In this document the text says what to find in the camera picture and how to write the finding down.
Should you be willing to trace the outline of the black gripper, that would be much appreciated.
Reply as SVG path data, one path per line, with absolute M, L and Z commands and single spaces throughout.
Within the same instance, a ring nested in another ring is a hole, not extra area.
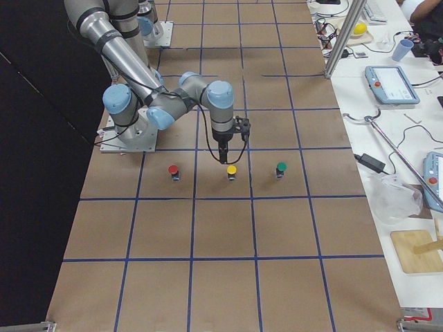
M 227 163 L 229 152 L 228 142 L 233 138 L 233 129 L 228 129 L 227 131 L 217 131 L 215 129 L 211 129 L 211 131 L 213 138 L 217 141 L 218 144 L 219 162 Z

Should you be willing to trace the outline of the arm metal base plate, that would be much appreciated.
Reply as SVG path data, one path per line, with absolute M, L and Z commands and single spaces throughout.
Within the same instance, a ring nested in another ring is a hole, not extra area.
M 146 48 L 169 48 L 172 41 L 172 21 L 158 21 L 153 24 L 150 20 L 140 21 L 140 30 Z
M 107 116 L 106 127 L 100 143 L 102 153 L 138 153 L 155 152 L 158 129 L 147 119 L 147 108 L 138 110 L 138 120 L 126 131 L 123 127 L 116 127 L 111 116 Z

